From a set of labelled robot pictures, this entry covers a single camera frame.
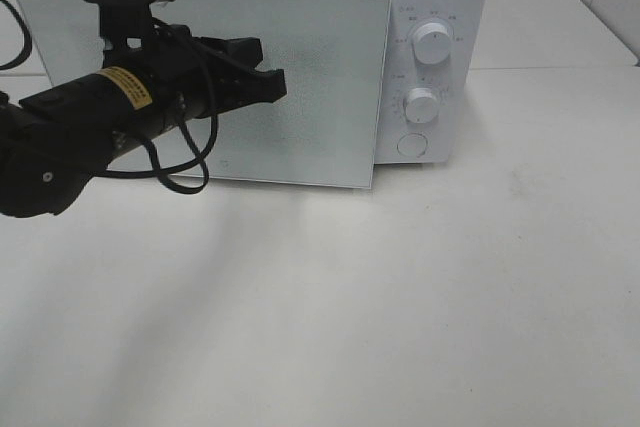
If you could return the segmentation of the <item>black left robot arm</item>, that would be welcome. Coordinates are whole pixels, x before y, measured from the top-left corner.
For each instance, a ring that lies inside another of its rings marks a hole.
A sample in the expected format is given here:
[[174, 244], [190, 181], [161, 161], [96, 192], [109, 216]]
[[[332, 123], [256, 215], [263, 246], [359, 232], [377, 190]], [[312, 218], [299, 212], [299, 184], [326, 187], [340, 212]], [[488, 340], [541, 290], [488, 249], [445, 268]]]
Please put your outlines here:
[[261, 70], [255, 37], [196, 37], [156, 18], [173, 0], [84, 0], [98, 8], [101, 68], [12, 103], [1, 98], [1, 212], [57, 215], [95, 178], [175, 181], [204, 168], [221, 114], [287, 93], [281, 69]]

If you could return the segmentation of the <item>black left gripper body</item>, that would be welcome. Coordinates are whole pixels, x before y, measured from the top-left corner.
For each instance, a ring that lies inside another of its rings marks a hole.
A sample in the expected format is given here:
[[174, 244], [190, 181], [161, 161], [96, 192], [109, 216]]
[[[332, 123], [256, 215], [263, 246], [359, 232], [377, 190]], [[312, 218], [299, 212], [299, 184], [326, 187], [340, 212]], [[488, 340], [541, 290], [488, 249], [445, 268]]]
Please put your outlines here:
[[105, 47], [101, 68], [78, 82], [79, 121], [159, 122], [179, 105], [190, 118], [226, 113], [219, 111], [219, 81], [240, 75], [240, 65], [220, 55], [230, 66], [211, 72], [200, 37], [156, 18], [155, 3], [88, 3], [98, 9]]

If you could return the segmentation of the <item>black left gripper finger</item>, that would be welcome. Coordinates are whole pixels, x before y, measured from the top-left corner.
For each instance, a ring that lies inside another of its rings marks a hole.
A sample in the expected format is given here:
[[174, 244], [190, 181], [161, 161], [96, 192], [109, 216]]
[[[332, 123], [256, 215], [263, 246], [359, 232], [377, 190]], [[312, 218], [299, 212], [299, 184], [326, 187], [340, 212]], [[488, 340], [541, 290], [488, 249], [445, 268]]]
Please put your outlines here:
[[259, 103], [274, 103], [287, 94], [283, 69], [251, 71], [219, 81], [219, 111], [230, 112]]
[[229, 57], [235, 64], [253, 70], [263, 60], [261, 43], [257, 38], [200, 37], [199, 43], [206, 51], [207, 67], [211, 72], [222, 72], [230, 66], [228, 61], [219, 60], [220, 55]]

